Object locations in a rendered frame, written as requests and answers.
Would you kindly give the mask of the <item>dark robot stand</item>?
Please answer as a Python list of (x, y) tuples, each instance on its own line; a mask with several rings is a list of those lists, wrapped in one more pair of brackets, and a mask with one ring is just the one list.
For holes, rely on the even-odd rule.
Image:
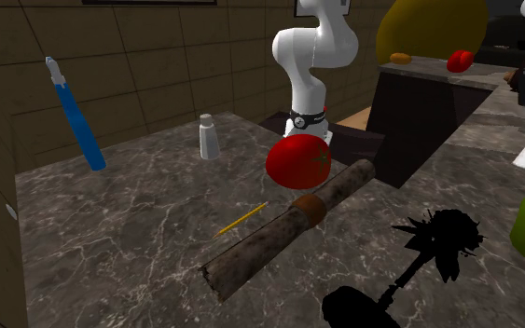
[(331, 126), (325, 118), (325, 111), (317, 114), (302, 114), (292, 110), (288, 115), (279, 112), (265, 119), (261, 126), (279, 131), (286, 128), (287, 122), (292, 123), (292, 129), (286, 137), (296, 134), (309, 134), (323, 139), (329, 146), (331, 160), (351, 165), (358, 159), (372, 160), (382, 144), (384, 137), (373, 132), (356, 130), (335, 124)]

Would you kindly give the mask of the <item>blue tube with white tip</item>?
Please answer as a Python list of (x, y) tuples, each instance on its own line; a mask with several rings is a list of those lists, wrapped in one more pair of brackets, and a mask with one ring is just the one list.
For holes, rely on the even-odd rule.
[(77, 106), (76, 100), (61, 73), (58, 63), (51, 57), (46, 57), (45, 63), (50, 72), (50, 79), (61, 101), (64, 114), (76, 137), (84, 158), (87, 160), (93, 171), (103, 170), (106, 167), (104, 156), (86, 118)]

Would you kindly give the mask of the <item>dark counter block grey top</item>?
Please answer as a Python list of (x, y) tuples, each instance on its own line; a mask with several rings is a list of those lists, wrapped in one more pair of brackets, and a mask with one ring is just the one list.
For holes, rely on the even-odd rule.
[(443, 60), (414, 57), (378, 67), (366, 129), (382, 134), (376, 178), (401, 187), (503, 83), (505, 66), (474, 63), (452, 73)]

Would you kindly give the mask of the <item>yellow pencil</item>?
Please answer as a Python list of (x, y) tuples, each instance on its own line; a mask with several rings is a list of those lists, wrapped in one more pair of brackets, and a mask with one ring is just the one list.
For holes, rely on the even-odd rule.
[(236, 221), (232, 222), (230, 225), (227, 225), (226, 227), (222, 228), (221, 230), (219, 230), (213, 237), (212, 239), (216, 239), (218, 238), (219, 236), (225, 234), (226, 232), (228, 232), (230, 229), (232, 229), (234, 226), (238, 225), (239, 223), (243, 222), (244, 220), (246, 220), (247, 218), (249, 218), (250, 216), (252, 216), (253, 214), (261, 211), (263, 208), (267, 207), (269, 205), (269, 201), (266, 201), (262, 204), (260, 204), (259, 206), (257, 206), (256, 208), (252, 209), (251, 211), (249, 211), (248, 213), (246, 213), (245, 215), (243, 215), (242, 217), (240, 217), (239, 219), (237, 219)]

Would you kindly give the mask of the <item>white salt shaker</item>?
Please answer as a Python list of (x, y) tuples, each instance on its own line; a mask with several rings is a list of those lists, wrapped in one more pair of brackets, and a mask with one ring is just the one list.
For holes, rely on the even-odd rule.
[(200, 115), (200, 156), (202, 159), (216, 159), (220, 155), (216, 129), (210, 114)]

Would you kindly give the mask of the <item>red tomato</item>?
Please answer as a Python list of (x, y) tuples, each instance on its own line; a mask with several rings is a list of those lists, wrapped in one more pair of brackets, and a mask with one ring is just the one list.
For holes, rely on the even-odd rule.
[(323, 183), (331, 169), (327, 143), (314, 135), (296, 134), (282, 138), (266, 159), (268, 176), (290, 189), (311, 189)]

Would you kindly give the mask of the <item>large yellow round object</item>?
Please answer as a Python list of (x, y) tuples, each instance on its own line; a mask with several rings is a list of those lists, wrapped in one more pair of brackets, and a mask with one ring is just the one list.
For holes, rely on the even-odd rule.
[(395, 53), (448, 59), (455, 51), (477, 53), (486, 35), (486, 0), (396, 0), (376, 36), (380, 64)]

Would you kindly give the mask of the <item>black spiky plant in pot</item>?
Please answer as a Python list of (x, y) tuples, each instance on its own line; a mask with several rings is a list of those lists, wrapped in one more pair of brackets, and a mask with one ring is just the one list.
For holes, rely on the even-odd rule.
[(409, 225), (397, 227), (412, 235), (405, 247), (419, 254), (377, 301), (351, 286), (341, 286), (324, 297), (322, 313), (330, 328), (401, 328), (387, 309), (395, 292), (431, 260), (442, 281), (457, 280), (459, 256), (471, 255), (484, 239), (478, 232), (478, 222), (456, 209), (429, 212), (428, 216), (427, 220), (410, 219)]

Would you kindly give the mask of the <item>grey roll with brown band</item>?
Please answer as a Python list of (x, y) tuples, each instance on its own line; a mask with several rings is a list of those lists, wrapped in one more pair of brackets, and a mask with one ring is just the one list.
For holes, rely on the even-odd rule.
[(375, 177), (374, 164), (360, 159), (305, 194), (289, 208), (200, 268), (220, 303), (228, 300), (259, 270), (302, 233), (320, 224), (327, 213)]

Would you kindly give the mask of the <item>small red round object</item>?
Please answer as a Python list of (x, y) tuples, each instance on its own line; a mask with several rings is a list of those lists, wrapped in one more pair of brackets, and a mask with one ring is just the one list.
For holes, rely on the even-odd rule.
[(474, 62), (475, 54), (466, 50), (455, 51), (447, 61), (447, 69), (452, 73), (466, 71)]

